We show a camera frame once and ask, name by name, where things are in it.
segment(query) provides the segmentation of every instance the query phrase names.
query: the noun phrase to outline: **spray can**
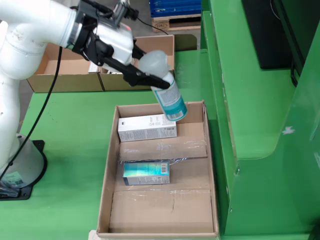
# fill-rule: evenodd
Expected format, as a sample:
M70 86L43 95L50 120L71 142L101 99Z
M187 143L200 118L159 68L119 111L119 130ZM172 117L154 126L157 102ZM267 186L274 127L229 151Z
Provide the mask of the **spray can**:
M162 111L170 121L183 119L187 114L187 107L178 89L174 76L169 72L168 56L160 50L145 54L139 61L139 69L152 74L170 84L168 89L152 86L151 89L161 105Z

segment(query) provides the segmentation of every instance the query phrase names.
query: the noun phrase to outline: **white sticker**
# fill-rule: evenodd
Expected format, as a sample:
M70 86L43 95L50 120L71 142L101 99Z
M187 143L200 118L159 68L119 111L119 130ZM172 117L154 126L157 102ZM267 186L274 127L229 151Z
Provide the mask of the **white sticker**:
M15 187L24 184L22 177L17 171L4 175L1 181L5 185L10 185Z
M95 65L93 62L90 63L90 66L89 66L89 70L88 70L89 73L96 73L98 72L98 66Z

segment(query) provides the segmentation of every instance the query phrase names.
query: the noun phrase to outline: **open cardboard box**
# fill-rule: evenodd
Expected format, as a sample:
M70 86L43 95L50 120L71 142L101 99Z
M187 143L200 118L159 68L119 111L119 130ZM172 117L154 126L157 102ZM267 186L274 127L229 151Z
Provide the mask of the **open cardboard box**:
M49 43L35 74L27 79L35 93L47 93L56 73L59 47ZM102 92L97 72L88 73L90 62L69 49L63 49L59 75L53 92Z
M97 235L102 239L215 239L218 236L213 160L204 102L187 102L178 137L120 142L118 119L161 114L159 104L115 108ZM170 184L124 183L121 161L180 159Z
M175 69L175 36L159 35L137 37L136 44L145 52L162 50L168 55L170 71ZM42 61L36 73L27 79L35 93L47 93L50 89L57 68L59 47L49 43L45 49ZM53 92L101 92L121 90L149 90L149 86L131 87L124 76L120 74L108 74L102 67L94 71L90 69L90 62L81 55L69 49L63 49L59 75Z
M136 43L139 48L148 53L154 50L162 50L167 54L167 63L170 66L170 71L174 74L175 70L175 36L174 35L158 35L158 36L144 36L137 37ZM134 61L133 64L139 68L139 60ZM131 87L124 81L122 73L109 74L108 70L99 67L99 76L103 83L105 91L118 90L149 90L149 86L134 86Z

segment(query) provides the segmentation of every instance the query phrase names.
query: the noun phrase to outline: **green panel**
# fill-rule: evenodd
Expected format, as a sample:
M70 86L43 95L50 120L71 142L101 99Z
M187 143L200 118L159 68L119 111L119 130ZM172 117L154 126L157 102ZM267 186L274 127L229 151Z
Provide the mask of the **green panel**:
M290 71L261 70L241 0L210 0L238 159L276 148L295 88Z
M205 100L213 121L208 54L177 52L175 74L184 99ZM46 95L33 94L22 134L29 132ZM31 136L45 141L48 169L29 200L1 202L0 238L88 239L97 227L115 106L155 102L151 91L53 93Z
M320 219L320 27L313 39L288 114L277 153L283 155L283 174L303 227Z
M238 164L225 234L301 233L304 228L286 185L283 158L272 155Z
M238 160L226 235L308 233L319 219L319 42L318 27L274 153Z
M224 100L224 90L222 74L219 62L219 52L217 48L217 41L214 36L214 24L209 11L202 12L202 24L203 33L208 56L210 62L210 70L212 75L212 86L214 91L215 103L216 103L216 114L218 121L212 123L215 126L214 134L216 137L213 138L216 141L216 160L215 174L217 179L217 192L218 192L218 206L220 214L220 231L224 233L226 228L226 221L229 209L229 196L228 191L233 188L234 173L236 169L236 160L233 154L232 142L230 137L228 118Z

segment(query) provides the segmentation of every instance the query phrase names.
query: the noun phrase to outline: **small box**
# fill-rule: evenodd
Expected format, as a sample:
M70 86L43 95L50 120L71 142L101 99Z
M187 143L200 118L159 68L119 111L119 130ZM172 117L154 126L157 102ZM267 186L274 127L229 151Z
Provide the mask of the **small box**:
M174 138L177 124L164 114L119 118L118 133L121 142Z
M125 185L169 184L169 161L125 162L123 180Z

